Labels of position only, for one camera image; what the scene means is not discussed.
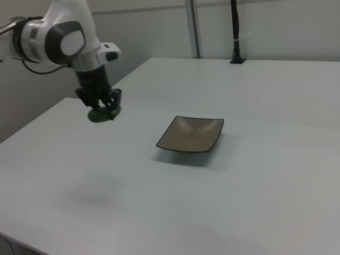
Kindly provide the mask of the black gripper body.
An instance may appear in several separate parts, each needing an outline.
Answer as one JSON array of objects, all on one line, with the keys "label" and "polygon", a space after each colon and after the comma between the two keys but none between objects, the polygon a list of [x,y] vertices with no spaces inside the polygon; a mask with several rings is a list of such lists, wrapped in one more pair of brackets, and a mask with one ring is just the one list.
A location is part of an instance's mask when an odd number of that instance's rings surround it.
[{"label": "black gripper body", "polygon": [[91,71],[76,71],[75,74],[79,82],[79,87],[75,91],[77,94],[85,89],[109,90],[111,88],[108,83],[106,69],[103,65]]}]

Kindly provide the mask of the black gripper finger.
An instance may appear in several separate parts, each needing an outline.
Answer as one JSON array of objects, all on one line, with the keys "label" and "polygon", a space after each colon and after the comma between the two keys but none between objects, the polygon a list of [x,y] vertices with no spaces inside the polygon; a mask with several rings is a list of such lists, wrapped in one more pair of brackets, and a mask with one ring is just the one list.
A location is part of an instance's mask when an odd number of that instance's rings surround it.
[{"label": "black gripper finger", "polygon": [[113,120],[121,110],[122,90],[107,88],[101,98],[101,102],[105,105],[107,116]]},{"label": "black gripper finger", "polygon": [[76,95],[82,100],[82,102],[91,107],[93,110],[98,109],[99,106],[99,89],[96,88],[77,88],[75,90]]}]

